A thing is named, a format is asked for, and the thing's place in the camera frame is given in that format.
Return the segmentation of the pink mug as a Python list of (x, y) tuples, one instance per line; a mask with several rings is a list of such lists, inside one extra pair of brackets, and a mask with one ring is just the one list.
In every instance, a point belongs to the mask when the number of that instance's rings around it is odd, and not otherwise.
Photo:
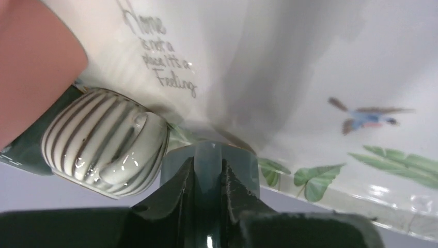
[(74, 34), (42, 1), (1, 1), (1, 147), (42, 116), (87, 63)]

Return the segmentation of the striped ribbed mug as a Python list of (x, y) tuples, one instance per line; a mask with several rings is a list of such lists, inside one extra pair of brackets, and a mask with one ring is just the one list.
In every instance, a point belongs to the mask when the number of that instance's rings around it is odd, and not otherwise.
[(54, 174), (120, 199), (152, 185), (168, 140), (164, 118), (121, 94), (93, 88), (50, 123), (41, 152)]

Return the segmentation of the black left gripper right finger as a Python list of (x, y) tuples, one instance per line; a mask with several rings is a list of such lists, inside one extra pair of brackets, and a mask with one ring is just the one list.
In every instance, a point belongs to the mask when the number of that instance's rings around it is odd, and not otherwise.
[(384, 247), (371, 222), (338, 212), (277, 212), (222, 161), (227, 247)]

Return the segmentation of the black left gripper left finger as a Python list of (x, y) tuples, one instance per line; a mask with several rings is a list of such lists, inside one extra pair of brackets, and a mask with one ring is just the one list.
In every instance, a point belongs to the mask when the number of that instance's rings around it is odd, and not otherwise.
[(194, 247), (194, 159), (130, 208), (118, 247)]

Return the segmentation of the dark grey-green mug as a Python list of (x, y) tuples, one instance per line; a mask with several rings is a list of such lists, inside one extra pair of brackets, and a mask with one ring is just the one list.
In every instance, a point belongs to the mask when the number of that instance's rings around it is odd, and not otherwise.
[(57, 114), (82, 94), (70, 86), (40, 118), (1, 151), (1, 162), (36, 175), (51, 176), (52, 170), (41, 154), (42, 136)]

